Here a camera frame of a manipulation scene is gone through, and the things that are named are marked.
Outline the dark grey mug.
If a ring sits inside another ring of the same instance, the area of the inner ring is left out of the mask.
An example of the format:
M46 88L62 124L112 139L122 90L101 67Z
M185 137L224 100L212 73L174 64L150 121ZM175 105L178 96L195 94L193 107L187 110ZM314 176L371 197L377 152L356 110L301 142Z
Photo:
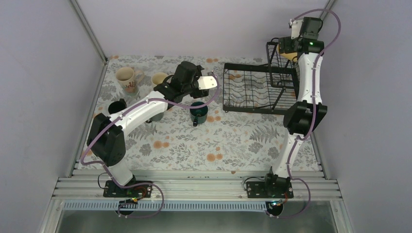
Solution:
M151 117L150 119L146 120L145 122L146 123L158 122L163 118L163 116L164 116L164 113L162 112L162 113L156 114L155 116Z

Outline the matte black mug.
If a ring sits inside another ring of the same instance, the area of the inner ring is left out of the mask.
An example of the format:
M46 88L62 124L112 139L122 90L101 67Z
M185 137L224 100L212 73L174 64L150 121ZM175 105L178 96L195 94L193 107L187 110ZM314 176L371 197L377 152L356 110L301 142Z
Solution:
M111 115L111 114L118 113L126 108L127 108L127 104L126 104L125 99L119 99L109 104L108 112Z

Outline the short cream mug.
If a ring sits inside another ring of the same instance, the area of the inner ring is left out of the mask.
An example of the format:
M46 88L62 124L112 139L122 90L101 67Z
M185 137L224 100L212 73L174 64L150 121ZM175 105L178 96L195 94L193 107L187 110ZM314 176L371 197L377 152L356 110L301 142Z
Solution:
M163 73L163 72L158 72L155 73L152 77L151 77L151 83L152 83L152 87L156 87L157 85L163 83L163 81L168 77L168 74Z

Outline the teal green mug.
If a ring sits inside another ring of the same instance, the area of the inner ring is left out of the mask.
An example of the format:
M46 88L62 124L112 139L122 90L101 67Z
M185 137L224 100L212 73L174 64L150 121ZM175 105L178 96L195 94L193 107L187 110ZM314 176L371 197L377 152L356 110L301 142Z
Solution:
M189 110L190 119L192 121L193 127L204 124L207 120L208 106L205 105L200 108L194 108Z

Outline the yellow mug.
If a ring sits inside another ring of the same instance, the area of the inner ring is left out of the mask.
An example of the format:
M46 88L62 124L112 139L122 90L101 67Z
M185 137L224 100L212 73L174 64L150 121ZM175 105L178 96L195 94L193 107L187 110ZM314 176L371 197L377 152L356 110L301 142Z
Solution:
M297 62L298 58L297 58L297 52L293 52L293 53L281 53L280 54L282 57L290 60L291 62Z

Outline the tall floral cream mug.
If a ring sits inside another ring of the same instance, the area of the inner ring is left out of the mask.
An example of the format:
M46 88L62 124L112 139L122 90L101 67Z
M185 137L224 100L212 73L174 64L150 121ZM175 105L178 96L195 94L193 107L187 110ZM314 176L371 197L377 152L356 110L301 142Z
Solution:
M115 73L115 78L127 95L138 93L138 84L145 77L142 70L135 70L133 67L122 67Z

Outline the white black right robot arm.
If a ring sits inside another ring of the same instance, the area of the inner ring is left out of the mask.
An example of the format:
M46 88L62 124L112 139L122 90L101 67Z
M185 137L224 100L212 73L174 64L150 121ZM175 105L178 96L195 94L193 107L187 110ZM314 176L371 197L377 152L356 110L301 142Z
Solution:
M291 194L291 166L300 146L327 113L320 95L320 68L324 43L318 40L323 21L315 17L292 19L292 33L278 40L276 52L296 63L300 81L297 100L285 113L283 125L286 135L279 161L265 176L264 194L270 198L289 197Z

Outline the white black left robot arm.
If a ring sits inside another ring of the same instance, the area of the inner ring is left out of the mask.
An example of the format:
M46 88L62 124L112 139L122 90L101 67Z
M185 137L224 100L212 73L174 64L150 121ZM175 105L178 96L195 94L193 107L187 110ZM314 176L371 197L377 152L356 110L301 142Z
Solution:
M176 71L157 84L153 91L133 105L114 114L105 116L98 114L93 118L85 153L91 151L99 158L98 161L85 161L81 156L82 165L100 164L116 184L116 190L124 197L135 191L135 183L131 170L127 167L125 138L134 129L168 109L178 106L192 109L192 106L182 105L185 96L194 99L207 97L210 89L220 89L218 78L211 71L202 74L203 68L191 62L181 62Z

